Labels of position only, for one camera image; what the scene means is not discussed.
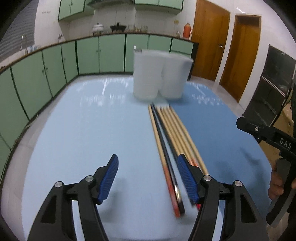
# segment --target brown door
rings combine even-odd
[[[220,84],[239,102],[250,78],[260,40],[260,16],[236,15]]]
[[[215,80],[226,44],[230,12],[205,0],[197,0],[191,40],[198,42],[192,75]]]

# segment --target light blue table surface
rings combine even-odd
[[[155,103],[168,104],[161,97]],[[270,165],[255,139],[236,129],[231,110],[205,86],[189,83],[182,99],[170,104],[188,129],[210,174],[227,183],[242,180],[264,214],[269,204]],[[105,166],[112,154],[119,158],[119,169],[109,197],[97,206],[108,238],[187,240],[197,209],[189,202],[169,151],[186,211],[182,218],[174,216],[148,103],[134,98],[132,77],[94,77],[74,83],[54,108],[36,143],[25,178],[25,238],[56,181],[79,182]],[[73,216],[77,240],[84,240],[77,202],[73,202]],[[219,240],[222,222],[219,211],[213,240]]]

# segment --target human hand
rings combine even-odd
[[[282,188],[283,180],[281,176],[276,172],[276,164],[271,166],[271,180],[269,183],[268,196],[271,200],[275,199],[277,196],[280,196],[284,193]],[[296,178],[291,184],[291,188],[296,189]]]

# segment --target blue gripper pad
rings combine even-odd
[[[116,155],[113,155],[106,166],[105,175],[100,183],[100,189],[98,194],[98,201],[100,203],[107,199],[109,195],[112,183],[118,170],[118,165],[118,157]]]
[[[181,154],[177,159],[177,166],[178,166],[181,178],[187,190],[189,199],[192,200],[194,203],[198,203],[199,196],[197,193],[197,183],[188,165],[190,164],[187,161],[186,157]]]

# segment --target floor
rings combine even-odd
[[[94,76],[80,77],[76,79],[74,83],[93,78]],[[228,105],[228,107],[237,117],[242,116],[244,112],[243,108],[236,102],[236,100],[233,97],[229,95],[229,93],[227,93],[227,91],[222,86],[213,81],[198,77],[192,77],[191,80],[196,83],[204,84],[205,86],[210,88],[212,92],[219,96],[222,99],[222,101],[226,105]],[[59,102],[67,88],[63,90],[63,92],[38,116],[38,118],[35,121],[33,121],[31,126],[25,133],[24,137],[22,138],[10,162],[2,190],[1,213],[5,221],[7,222],[8,226],[10,226],[12,229],[13,227],[18,227],[22,225],[22,192],[24,187],[26,170],[33,149],[49,115],[51,114],[54,107]],[[13,232],[19,240],[25,240],[24,233],[22,230],[13,229]]]

